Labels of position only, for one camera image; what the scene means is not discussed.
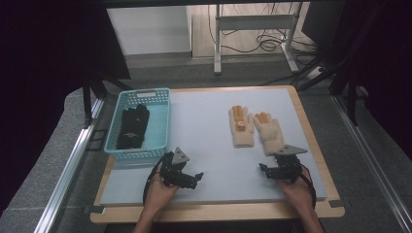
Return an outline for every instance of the white metal stand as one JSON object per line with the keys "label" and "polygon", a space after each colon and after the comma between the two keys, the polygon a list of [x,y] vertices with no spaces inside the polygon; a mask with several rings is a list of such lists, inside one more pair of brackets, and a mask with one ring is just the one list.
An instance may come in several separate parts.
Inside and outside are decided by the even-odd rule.
{"label": "white metal stand", "polygon": [[228,16],[221,17],[221,5],[216,5],[216,43],[215,43],[215,75],[222,73],[221,31],[224,30],[260,30],[289,29],[288,37],[281,48],[293,73],[298,72],[296,62],[291,53],[291,42],[299,20],[303,2],[295,9],[293,15],[275,16]]}

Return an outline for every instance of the white wall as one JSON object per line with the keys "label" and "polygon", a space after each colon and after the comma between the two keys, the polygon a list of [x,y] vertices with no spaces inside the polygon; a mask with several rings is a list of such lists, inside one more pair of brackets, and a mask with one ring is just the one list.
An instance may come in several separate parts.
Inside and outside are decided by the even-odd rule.
{"label": "white wall", "polygon": [[107,11],[124,55],[190,51],[186,6]]}

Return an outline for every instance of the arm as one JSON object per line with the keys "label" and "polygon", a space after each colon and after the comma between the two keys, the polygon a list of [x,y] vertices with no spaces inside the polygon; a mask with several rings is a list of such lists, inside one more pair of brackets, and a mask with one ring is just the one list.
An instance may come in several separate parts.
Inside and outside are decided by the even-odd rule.
{"label": "arm", "polygon": [[145,207],[143,208],[142,214],[140,214],[133,233],[149,233],[157,214],[169,204],[179,189],[178,186],[164,185],[158,174],[159,170],[160,166],[157,168],[157,173],[152,177]]}
{"label": "arm", "polygon": [[[309,172],[303,169],[303,175],[310,179]],[[312,194],[306,182],[298,178],[294,183],[287,184],[282,181],[276,181],[276,184],[282,188],[288,202],[296,209],[297,214],[302,220],[306,233],[320,233],[324,229],[319,222],[318,215],[312,207]]]}

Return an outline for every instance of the beige glove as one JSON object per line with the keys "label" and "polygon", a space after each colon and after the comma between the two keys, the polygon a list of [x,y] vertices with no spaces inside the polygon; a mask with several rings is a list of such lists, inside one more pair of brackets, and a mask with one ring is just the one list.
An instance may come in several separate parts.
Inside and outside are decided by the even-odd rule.
{"label": "beige glove", "polygon": [[281,126],[276,118],[267,113],[256,114],[254,117],[255,126],[263,140],[264,151],[267,155],[273,153],[285,145]]}
{"label": "beige glove", "polygon": [[237,148],[251,148],[254,146],[254,116],[248,114],[248,108],[233,106],[229,109],[230,131],[233,144]]}

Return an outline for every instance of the basket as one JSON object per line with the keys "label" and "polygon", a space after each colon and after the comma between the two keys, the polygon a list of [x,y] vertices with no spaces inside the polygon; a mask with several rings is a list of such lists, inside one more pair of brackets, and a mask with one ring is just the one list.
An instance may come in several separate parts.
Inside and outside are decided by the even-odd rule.
{"label": "basket", "polygon": [[[145,140],[140,149],[118,150],[118,137],[121,130],[123,110],[145,105],[150,111]],[[116,160],[130,160],[139,163],[157,162],[166,152],[170,120],[170,89],[155,88],[123,91],[110,125],[104,151],[112,154]]]}

